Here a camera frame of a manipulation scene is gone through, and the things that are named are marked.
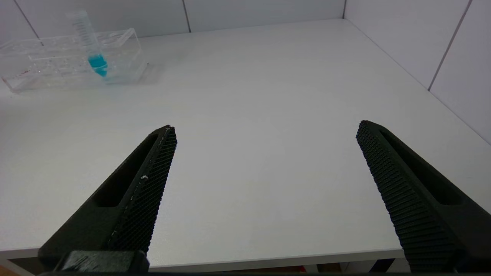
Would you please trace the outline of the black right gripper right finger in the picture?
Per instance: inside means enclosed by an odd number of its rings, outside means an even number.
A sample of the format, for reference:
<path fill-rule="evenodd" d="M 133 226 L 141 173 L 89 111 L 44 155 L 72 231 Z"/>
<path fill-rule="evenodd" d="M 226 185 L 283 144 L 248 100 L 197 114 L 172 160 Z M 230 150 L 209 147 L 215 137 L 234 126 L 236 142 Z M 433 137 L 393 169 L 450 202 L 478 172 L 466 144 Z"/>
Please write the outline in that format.
<path fill-rule="evenodd" d="M 413 273 L 488 274 L 491 216 L 382 125 L 356 140 Z"/>

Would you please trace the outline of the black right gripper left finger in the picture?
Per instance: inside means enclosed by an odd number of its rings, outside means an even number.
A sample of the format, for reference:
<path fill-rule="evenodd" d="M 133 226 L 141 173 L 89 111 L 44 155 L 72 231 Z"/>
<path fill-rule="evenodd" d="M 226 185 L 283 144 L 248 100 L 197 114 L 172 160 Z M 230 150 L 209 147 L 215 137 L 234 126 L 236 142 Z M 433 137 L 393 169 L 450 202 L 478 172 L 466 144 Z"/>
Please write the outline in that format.
<path fill-rule="evenodd" d="M 150 133 L 42 245 L 42 264 L 75 250 L 147 253 L 177 144 L 174 127 Z"/>

